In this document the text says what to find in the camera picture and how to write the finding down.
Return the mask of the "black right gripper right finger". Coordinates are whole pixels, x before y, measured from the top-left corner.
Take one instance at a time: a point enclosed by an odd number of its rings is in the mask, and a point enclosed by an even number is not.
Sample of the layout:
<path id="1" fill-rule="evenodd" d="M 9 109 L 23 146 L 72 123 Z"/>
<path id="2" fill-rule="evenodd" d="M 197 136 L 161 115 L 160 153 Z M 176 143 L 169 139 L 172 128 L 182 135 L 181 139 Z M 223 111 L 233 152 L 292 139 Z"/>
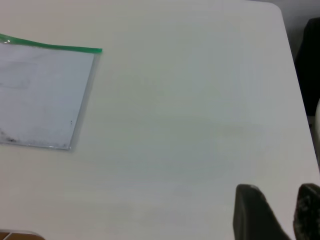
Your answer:
<path id="1" fill-rule="evenodd" d="M 300 186 L 293 229 L 297 240 L 320 239 L 320 187 L 318 185 L 304 183 Z"/>

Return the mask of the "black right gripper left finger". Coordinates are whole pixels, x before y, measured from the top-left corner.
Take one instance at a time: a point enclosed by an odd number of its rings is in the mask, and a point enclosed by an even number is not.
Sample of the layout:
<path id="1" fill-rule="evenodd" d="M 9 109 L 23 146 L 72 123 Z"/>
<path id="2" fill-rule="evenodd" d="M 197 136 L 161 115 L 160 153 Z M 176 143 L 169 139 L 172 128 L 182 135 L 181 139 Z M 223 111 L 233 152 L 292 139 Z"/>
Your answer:
<path id="1" fill-rule="evenodd" d="M 235 190 L 233 232 L 236 240 L 288 240 L 265 195 L 254 185 Z"/>

